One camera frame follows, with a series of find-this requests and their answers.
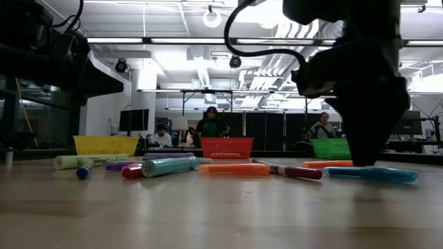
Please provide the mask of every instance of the woman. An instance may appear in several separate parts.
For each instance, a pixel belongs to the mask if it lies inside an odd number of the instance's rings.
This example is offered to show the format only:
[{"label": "woman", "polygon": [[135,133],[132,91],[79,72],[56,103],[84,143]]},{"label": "woman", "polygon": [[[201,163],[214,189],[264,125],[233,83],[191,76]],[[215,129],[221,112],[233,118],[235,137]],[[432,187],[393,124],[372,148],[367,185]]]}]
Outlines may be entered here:
[{"label": "woman", "polygon": [[226,125],[217,118],[217,114],[215,107],[209,107],[204,118],[197,124],[196,133],[201,137],[220,137],[225,132]]},{"label": "woman", "polygon": [[329,114],[321,113],[320,122],[317,122],[310,130],[309,136],[311,139],[319,138],[336,138],[334,127],[328,123]]}]

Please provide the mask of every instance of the green highlighter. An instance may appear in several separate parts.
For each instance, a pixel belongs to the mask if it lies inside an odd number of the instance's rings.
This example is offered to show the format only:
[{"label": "green highlighter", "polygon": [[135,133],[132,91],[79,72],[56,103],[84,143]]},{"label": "green highlighter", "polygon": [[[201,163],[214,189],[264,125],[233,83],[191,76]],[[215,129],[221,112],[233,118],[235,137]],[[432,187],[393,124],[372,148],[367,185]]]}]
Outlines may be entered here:
[{"label": "green highlighter", "polygon": [[107,163],[128,160],[127,155],[97,155],[97,156],[58,156],[54,158],[55,169],[78,169],[86,163],[105,165]]},{"label": "green highlighter", "polygon": [[199,166],[199,159],[195,156],[188,158],[163,158],[143,162],[141,170],[145,177],[155,177],[171,174]]}]

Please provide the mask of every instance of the monitor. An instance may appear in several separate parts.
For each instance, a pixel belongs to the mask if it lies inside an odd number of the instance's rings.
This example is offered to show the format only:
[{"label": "monitor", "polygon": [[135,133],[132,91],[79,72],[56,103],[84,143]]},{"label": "monitor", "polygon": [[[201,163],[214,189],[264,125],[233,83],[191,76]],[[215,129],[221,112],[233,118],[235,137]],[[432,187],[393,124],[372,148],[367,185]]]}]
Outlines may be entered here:
[{"label": "monitor", "polygon": [[422,121],[420,118],[419,111],[405,111],[391,133],[401,135],[423,135]]},{"label": "monitor", "polygon": [[131,110],[120,112],[120,131],[147,131],[150,110]]}]

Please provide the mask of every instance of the security camera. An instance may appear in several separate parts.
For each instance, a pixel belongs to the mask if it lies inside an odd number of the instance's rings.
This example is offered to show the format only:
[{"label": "security camera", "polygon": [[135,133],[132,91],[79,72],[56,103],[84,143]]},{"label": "security camera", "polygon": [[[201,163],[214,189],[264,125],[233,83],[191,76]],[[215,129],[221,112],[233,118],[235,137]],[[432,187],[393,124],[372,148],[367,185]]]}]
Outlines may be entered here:
[{"label": "security camera", "polygon": [[230,59],[229,66],[231,68],[239,68],[242,65],[242,61],[240,57],[233,55],[233,57]]},{"label": "security camera", "polygon": [[126,73],[129,70],[129,67],[126,64],[126,59],[118,59],[116,64],[116,71],[119,73]]}]

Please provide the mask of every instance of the green basket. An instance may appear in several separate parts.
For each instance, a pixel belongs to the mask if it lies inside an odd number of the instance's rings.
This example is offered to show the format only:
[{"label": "green basket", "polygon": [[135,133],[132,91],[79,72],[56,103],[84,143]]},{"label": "green basket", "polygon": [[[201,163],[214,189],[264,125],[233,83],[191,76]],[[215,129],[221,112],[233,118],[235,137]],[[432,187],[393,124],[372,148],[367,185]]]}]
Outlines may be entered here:
[{"label": "green basket", "polygon": [[317,158],[329,160],[351,159],[346,138],[312,139]]}]

